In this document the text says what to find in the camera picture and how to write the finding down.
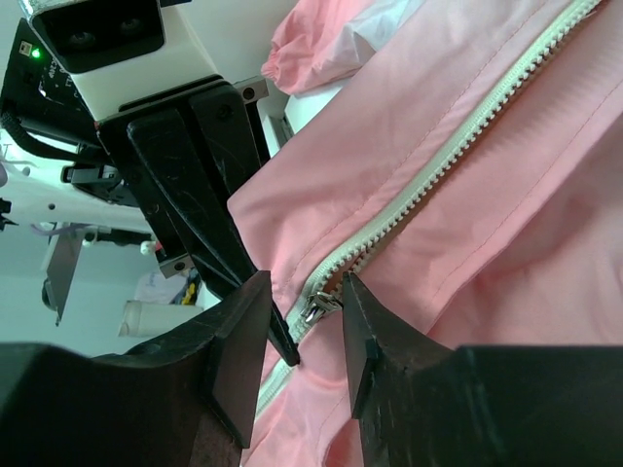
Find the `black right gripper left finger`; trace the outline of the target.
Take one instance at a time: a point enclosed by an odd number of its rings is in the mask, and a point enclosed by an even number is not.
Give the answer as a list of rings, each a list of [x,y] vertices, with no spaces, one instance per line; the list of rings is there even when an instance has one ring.
[[[124,354],[1,347],[5,466],[237,466],[252,439],[272,311],[259,271]]]

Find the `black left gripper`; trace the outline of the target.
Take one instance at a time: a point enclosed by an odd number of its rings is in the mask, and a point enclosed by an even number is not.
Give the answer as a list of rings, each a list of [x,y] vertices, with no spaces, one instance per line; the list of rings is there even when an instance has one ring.
[[[112,204],[136,203],[101,147],[70,75],[24,18],[18,21],[1,89],[1,123],[22,150],[63,162],[62,183]]]

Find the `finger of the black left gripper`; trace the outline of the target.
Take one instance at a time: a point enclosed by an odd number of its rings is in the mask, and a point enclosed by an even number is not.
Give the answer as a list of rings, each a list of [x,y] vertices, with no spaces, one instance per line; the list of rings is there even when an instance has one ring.
[[[187,189],[193,262],[203,277],[249,277],[255,267],[227,201],[268,161],[257,104],[232,85],[204,85],[189,92],[187,114],[195,150]]]
[[[134,109],[99,126],[166,259],[191,259],[207,289],[224,299],[256,268],[227,201],[261,167],[245,108]]]

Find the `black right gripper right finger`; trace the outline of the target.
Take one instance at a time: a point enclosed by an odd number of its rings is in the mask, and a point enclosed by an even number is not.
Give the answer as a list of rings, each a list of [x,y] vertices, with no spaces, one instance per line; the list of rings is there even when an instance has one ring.
[[[368,466],[618,466],[618,346],[447,348],[343,277],[351,415]]]

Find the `pink hooded zip jacket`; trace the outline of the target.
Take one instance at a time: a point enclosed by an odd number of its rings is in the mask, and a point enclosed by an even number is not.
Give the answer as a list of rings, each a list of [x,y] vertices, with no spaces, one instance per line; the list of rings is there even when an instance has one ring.
[[[229,200],[298,344],[245,466],[359,466],[341,274],[462,344],[622,341],[622,5],[426,1]]]

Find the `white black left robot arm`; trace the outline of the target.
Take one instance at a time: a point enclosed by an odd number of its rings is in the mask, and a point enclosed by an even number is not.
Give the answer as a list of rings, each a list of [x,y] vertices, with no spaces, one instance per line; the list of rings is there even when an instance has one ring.
[[[165,275],[197,269],[229,295],[255,272],[227,202],[269,159],[264,87],[226,81],[173,6],[21,19],[1,85],[2,223],[157,241]]]

